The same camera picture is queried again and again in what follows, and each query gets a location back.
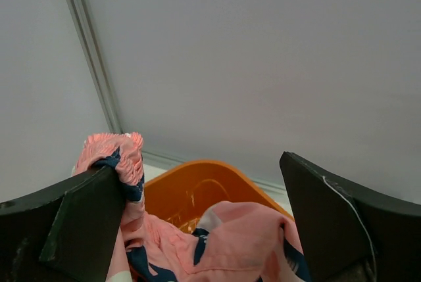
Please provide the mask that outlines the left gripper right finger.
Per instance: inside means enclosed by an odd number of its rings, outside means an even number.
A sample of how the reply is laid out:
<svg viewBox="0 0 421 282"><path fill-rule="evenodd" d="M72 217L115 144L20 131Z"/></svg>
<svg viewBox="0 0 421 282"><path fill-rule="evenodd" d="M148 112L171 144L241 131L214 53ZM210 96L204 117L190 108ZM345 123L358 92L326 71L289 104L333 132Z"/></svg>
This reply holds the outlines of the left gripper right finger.
<svg viewBox="0 0 421 282"><path fill-rule="evenodd" d="M280 170L309 281L419 281L420 205L284 152Z"/></svg>

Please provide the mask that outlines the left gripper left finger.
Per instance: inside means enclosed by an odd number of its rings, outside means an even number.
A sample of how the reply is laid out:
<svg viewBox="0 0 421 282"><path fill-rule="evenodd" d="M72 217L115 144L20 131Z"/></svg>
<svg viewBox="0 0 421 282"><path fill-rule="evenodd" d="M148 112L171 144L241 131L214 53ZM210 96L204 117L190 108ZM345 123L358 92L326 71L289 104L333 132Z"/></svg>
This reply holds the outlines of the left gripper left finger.
<svg viewBox="0 0 421 282"><path fill-rule="evenodd" d="M1 203L1 280L105 281L125 202L102 167Z"/></svg>

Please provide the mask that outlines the pink patterned shorts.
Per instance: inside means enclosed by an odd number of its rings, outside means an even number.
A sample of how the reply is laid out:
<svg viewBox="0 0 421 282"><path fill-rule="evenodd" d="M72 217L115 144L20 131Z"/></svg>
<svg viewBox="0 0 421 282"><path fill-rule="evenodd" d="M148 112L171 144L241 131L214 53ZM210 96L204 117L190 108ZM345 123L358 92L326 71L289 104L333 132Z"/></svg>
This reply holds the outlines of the pink patterned shorts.
<svg viewBox="0 0 421 282"><path fill-rule="evenodd" d="M139 133L90 135L74 168L110 167L126 205L107 281L309 281L295 222L255 202L218 202L193 233L145 210Z"/></svg>

